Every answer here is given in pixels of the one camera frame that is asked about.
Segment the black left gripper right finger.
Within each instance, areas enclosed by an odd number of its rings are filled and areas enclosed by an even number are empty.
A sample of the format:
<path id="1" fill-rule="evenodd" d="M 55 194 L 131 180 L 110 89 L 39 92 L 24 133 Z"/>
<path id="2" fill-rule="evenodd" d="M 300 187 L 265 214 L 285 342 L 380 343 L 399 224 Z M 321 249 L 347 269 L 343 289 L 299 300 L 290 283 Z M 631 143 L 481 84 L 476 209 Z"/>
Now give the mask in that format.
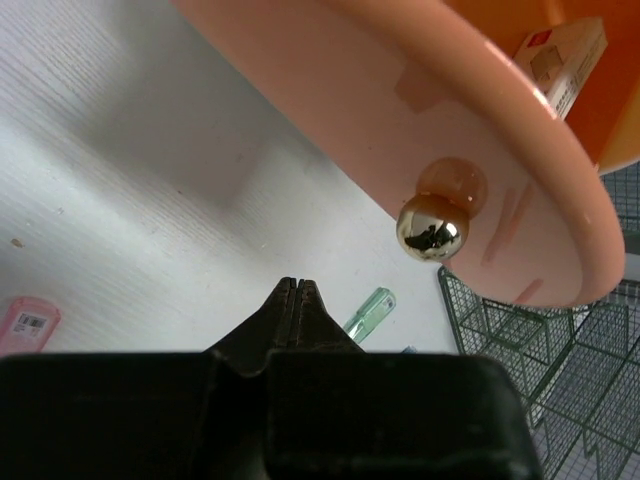
<path id="1" fill-rule="evenodd" d="M 272 479 L 539 479 L 519 394 L 483 356 L 366 353 L 312 282 L 283 278 L 266 360 Z"/>

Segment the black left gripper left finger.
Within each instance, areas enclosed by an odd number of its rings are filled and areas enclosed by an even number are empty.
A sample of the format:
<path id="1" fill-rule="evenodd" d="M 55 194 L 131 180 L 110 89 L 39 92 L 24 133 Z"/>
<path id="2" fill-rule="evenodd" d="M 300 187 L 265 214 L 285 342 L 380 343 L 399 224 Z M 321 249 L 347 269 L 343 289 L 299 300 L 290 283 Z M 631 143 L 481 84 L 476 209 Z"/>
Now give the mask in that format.
<path id="1" fill-rule="evenodd" d="M 269 353 L 287 341 L 298 284 L 193 353 L 12 355 L 1 362 L 5 479 L 204 479 L 262 430 Z"/>

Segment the green transparent correction tape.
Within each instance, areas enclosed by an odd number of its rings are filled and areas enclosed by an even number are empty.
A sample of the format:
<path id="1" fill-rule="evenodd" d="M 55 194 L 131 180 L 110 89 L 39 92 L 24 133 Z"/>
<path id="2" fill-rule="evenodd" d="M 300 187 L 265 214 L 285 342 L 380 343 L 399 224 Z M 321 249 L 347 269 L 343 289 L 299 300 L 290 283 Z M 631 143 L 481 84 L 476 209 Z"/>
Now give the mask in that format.
<path id="1" fill-rule="evenodd" d="M 357 344 L 364 341 L 394 310 L 397 301 L 387 288 L 378 287 L 344 324 L 346 334 Z"/>

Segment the cream round drawer box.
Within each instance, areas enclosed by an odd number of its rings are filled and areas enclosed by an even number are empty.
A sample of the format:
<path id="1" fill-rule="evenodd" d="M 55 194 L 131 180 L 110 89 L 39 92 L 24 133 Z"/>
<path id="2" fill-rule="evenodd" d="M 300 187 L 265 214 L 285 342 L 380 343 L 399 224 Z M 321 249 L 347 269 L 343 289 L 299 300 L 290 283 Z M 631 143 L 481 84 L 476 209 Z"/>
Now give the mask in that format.
<path id="1" fill-rule="evenodd" d="M 177 10 L 475 293 L 586 304 L 625 271 L 605 172 L 639 158 L 635 1 L 180 1 Z M 561 119 L 513 57 L 600 17 L 608 46 Z"/>

